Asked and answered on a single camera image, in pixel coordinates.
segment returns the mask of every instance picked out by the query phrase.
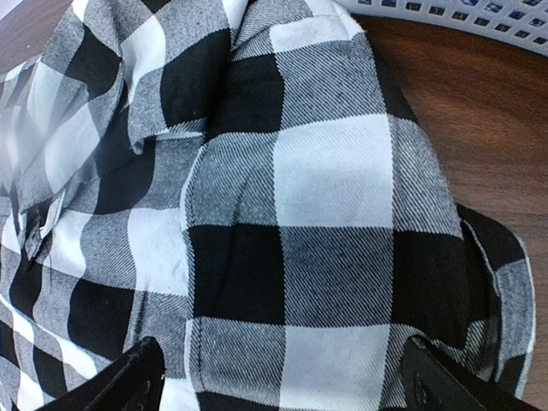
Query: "white plastic basket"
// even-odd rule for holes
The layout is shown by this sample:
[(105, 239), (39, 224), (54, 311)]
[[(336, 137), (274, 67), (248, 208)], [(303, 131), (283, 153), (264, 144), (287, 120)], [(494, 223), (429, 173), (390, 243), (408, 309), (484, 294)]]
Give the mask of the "white plastic basket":
[(548, 0), (337, 0), (357, 15), (450, 27), (548, 57)]

